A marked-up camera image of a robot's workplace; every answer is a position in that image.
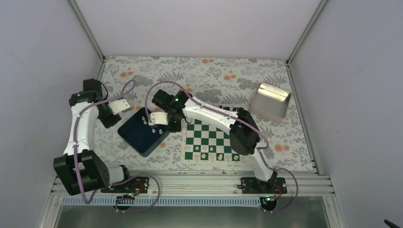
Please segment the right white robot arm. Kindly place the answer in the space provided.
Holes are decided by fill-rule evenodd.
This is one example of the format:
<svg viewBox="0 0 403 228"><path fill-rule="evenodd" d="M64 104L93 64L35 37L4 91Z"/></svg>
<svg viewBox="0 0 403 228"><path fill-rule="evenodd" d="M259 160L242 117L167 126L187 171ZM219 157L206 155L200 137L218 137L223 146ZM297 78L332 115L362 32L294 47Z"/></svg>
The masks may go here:
<svg viewBox="0 0 403 228"><path fill-rule="evenodd" d="M270 193L276 186L278 172L270 168L261 142L268 142L259 131L253 117L247 110L228 111L202 102L185 91L170 95L158 90L152 103L160 112L149 114L149 125L165 125L171 133L182 130L182 120L192 118L222 130L230 137L230 146L236 153L245 156L252 165L258 189Z"/></svg>

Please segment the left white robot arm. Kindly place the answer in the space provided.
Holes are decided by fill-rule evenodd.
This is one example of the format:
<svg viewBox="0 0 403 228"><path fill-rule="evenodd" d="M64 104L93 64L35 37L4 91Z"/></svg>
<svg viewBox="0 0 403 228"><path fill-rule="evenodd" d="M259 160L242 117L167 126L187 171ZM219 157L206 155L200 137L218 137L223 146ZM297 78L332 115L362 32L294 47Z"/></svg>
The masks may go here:
<svg viewBox="0 0 403 228"><path fill-rule="evenodd" d="M69 105L72 124L67 146L61 157L53 161L53 168L69 195L113 186L120 192L132 187L132 179L124 165L107 166L94 151L97 121L106 128L116 125L121 112L130 109L125 96L130 94L135 81L126 83L115 97L103 95L103 83L96 79L83 81L83 90L72 94Z"/></svg>

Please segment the dark blue plastic tray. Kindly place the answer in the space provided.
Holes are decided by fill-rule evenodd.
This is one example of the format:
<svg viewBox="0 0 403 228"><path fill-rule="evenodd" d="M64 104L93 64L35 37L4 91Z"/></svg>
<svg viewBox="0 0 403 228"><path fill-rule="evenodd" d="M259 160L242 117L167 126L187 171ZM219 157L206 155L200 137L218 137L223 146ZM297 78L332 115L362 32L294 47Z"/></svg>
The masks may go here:
<svg viewBox="0 0 403 228"><path fill-rule="evenodd" d="M117 132L142 157L148 157L170 134L165 125L148 125L145 108L131 116Z"/></svg>

